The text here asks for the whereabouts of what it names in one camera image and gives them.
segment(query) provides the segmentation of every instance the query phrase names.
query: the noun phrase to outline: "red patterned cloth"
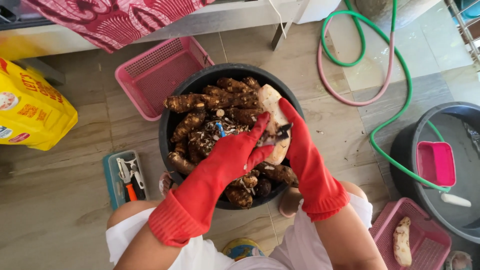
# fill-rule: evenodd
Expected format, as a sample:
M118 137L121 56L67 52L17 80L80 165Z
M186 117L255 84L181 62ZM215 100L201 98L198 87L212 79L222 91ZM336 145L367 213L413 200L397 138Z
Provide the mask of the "red patterned cloth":
M114 52L214 0L23 0L56 24Z

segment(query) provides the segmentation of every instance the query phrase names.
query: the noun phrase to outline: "knee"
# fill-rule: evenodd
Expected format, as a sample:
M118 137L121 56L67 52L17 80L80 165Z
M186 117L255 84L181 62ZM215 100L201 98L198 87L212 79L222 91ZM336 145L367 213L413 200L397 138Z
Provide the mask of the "knee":
M142 212L143 210L157 207L159 203L159 201L131 201L125 203L113 211L112 215L107 221L107 229L117 225L121 221L135 214Z
M339 181L345 190L353 195L357 195L358 197L368 201L367 195L363 190L354 183L346 182L346 181Z

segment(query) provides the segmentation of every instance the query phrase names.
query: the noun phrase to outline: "yellow plastic bag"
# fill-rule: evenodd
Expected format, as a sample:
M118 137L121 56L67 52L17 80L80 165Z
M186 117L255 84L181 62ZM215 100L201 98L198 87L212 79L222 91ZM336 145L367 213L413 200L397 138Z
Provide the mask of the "yellow plastic bag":
M77 111L45 79L0 58L0 144L46 151L77 121Z

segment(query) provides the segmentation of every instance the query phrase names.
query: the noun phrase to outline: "peeled cassava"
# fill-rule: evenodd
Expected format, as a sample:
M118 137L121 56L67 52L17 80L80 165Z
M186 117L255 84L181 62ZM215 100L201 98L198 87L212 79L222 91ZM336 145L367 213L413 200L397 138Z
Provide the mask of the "peeled cassava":
M412 264L409 238L410 218L404 217L393 233L393 254L398 264L405 267Z
M279 127L288 124L288 120L278 106L278 101L282 96L270 85L264 85L258 90L258 101L263 111L270 113L270 122L268 122L265 132L275 137ZM288 138L277 142L275 148L265 161L274 165L282 163L290 146L291 131L288 131Z

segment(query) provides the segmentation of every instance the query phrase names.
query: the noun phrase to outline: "green garden hose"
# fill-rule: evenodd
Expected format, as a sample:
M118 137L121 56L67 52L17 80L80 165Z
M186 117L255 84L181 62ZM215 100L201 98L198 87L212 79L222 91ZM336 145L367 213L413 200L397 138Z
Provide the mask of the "green garden hose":
M340 65L340 66L346 66L346 67L350 67L350 66L354 66L356 64L358 64L363 56L365 55L365 36L363 34L363 31L362 31L362 28L360 26L360 23L358 21L358 19L361 19L363 22L365 22L368 26L370 26L373 30L375 30L384 40L387 44L390 44L390 39L387 37L387 35L385 35L381 30L380 28L378 28L374 23L372 23L369 19L367 19L366 17L364 17L363 15L357 13L357 12L354 12L352 10L352 6L350 4L350 2L348 0L345 0L345 4L347 5L348 7L348 10L346 11L337 11L337 12L333 12L331 13L324 21L324 24L322 26L322 35L321 35L321 46L323 47L325 53L327 54L327 56L330 58L330 60L334 63L336 63L337 65ZM393 37L393 32L395 30L395 18L396 18L396 7L397 7L397 0L393 0L393 11L392 11L392 27L391 27L391 37ZM350 16L352 16L353 18L353 21L355 23L355 26L357 27L357 30L359 32L359 35L360 35L360 40L361 40L361 53L360 53L360 56L359 58L352 62L352 63L344 63L344 62L341 62L337 59L335 59L333 57L333 55L330 53L330 51L328 50L327 46L326 46L326 43L325 43L325 30L327 28L327 25L329 24L329 21L332 19L333 16L335 15L338 15L338 14L348 14ZM397 112L392 118L388 119L386 122L384 122L383 124L379 125L378 127L376 127L372 133L370 133L370 143L372 144L373 148L378 152L380 153L380 155L382 155L385 159L387 159L390 163L392 163L395 167L399 168L402 172L406 173L408 176L412 177L413 179L419 181L420 183L422 184L425 184L429 187L432 187L434 189L437 189L437 190L440 190L440 191L444 191L444 192L448 192L450 191L450 187L441 187L441 186L438 186L438 185L435 185L423 178L421 178L420 176L416 175L414 172L410 171L409 169L405 168L402 164L398 163L397 161L395 161L393 158L391 158L389 155L387 155L382 149L380 149L380 147L375 143L375 140L374 140L374 137L375 137L375 134L381 130L382 128L386 127L387 125L391 124L393 121L395 121L396 119L398 119L407 109L408 109L408 106L410 105L410 102L412 100L412 93L413 93L413 88L412 88L412 78L410 76L410 71L408 70L408 67L407 67L407 64L405 63L405 60L403 59L402 55L400 54L400 52L395 48L395 55L397 56L398 60L400 61L400 64L402 65L402 68L403 68L403 71L405 72L405 77L407 78L407 85L408 85L408 91L407 91L407 99L405 100L405 104L403 106L403 108ZM321 73L321 76L322 76L322 71L321 71L321 62L318 63L319 65L319 71ZM322 80L324 81L324 84L328 84L326 80L324 80L324 77L322 78ZM438 132L438 130L435 128L435 126L430 122L428 121L428 124L430 125L430 127L433 129L433 131L437 134L437 136L439 137L439 139L441 141L444 141L442 136L440 135L440 133Z

